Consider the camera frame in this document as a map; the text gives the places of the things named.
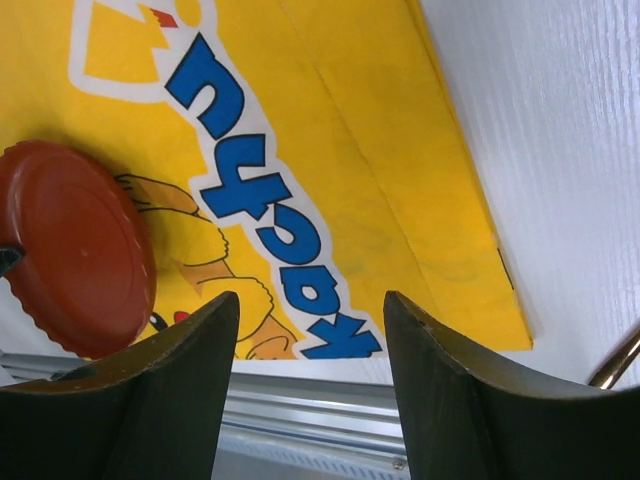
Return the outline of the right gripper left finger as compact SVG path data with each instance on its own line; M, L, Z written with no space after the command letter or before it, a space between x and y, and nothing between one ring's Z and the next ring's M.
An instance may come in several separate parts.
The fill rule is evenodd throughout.
M211 478L238 325L225 292L114 355L2 388L2 478Z

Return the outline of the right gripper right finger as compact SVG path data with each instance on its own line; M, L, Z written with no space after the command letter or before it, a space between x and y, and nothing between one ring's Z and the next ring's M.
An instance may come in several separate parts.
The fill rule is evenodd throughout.
M638 478L638 388L530 369L397 291L386 293L383 316L412 478Z

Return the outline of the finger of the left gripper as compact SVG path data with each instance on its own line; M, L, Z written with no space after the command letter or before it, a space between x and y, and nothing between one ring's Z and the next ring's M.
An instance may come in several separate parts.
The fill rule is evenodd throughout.
M0 277L6 277L25 257L22 247L16 245L0 246Z

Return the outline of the red plastic plate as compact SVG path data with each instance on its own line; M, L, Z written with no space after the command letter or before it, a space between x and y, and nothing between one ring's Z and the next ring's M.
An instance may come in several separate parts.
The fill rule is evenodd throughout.
M156 265L133 201L88 155L30 140L1 156L1 244L23 257L11 292L65 350L97 359L150 320Z

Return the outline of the copper fork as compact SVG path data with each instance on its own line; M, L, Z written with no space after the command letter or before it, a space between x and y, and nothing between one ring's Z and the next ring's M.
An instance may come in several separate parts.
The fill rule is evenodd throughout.
M587 384L611 389L639 355L639 325L636 325L595 370Z

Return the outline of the yellow Pikachu cloth placemat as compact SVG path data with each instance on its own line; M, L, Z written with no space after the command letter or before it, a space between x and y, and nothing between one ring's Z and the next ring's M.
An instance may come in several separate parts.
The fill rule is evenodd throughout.
M30 140L97 161L141 214L156 296L133 343L232 291L239 360L375 358L398 291L532 347L413 1L5 1L1 156ZM92 359L7 276L1 348Z

